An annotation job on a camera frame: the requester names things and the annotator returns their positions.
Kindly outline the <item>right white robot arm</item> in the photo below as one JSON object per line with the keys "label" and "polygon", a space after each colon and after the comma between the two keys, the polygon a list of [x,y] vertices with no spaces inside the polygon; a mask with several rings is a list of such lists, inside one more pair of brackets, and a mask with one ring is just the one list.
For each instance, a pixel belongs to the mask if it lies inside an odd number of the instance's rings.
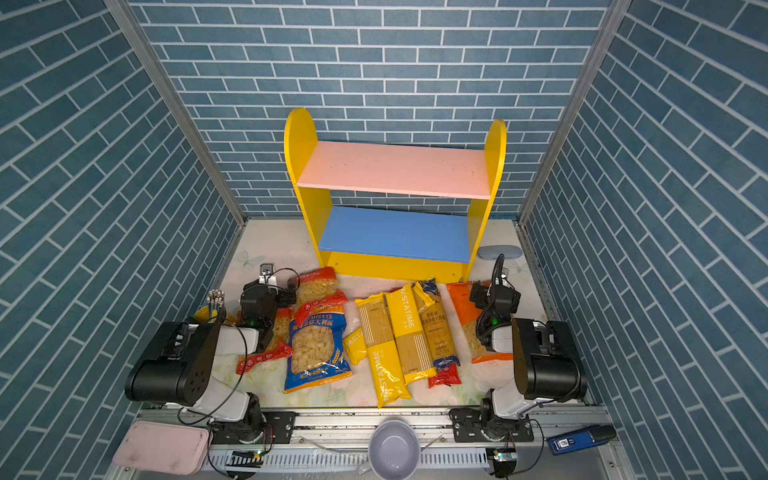
{"label": "right white robot arm", "polygon": [[470,301],[481,310],[475,326],[481,345],[513,356],[513,380],[489,390],[480,405],[482,432],[494,441],[530,440],[532,410],[580,401],[587,393],[587,375],[570,326],[515,317],[519,297],[502,280],[476,282],[470,292]]}

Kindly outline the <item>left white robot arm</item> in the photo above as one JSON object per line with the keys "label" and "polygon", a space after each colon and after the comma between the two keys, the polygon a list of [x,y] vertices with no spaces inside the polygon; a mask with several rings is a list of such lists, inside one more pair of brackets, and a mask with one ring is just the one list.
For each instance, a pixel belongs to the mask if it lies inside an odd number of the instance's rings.
{"label": "left white robot arm", "polygon": [[239,318],[227,313],[223,291],[210,291],[206,317],[158,328],[128,375],[126,397],[186,408],[196,416],[187,424],[207,426],[215,443],[289,443],[295,414],[263,412],[256,394],[214,378],[213,366],[217,357],[234,355],[242,380],[262,363],[290,357],[287,340],[274,332],[295,304],[299,285],[294,279],[280,287],[267,276],[246,284]]}

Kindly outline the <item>yellow spaghetti bag long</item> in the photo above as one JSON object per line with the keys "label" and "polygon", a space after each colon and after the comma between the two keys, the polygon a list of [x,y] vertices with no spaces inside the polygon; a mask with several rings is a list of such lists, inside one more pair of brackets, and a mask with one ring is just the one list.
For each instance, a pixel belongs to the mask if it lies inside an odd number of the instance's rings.
{"label": "yellow spaghetti bag long", "polygon": [[411,396],[404,380],[385,294],[355,301],[379,408]]}

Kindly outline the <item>blue-top Moli pasta bag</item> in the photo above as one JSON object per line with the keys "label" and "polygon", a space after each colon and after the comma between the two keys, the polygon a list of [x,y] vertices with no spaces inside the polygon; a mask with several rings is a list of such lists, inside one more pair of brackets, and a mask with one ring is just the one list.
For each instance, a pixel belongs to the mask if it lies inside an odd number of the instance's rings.
{"label": "blue-top Moli pasta bag", "polygon": [[434,279],[414,284],[415,299],[433,365],[444,370],[459,366],[451,328]]}

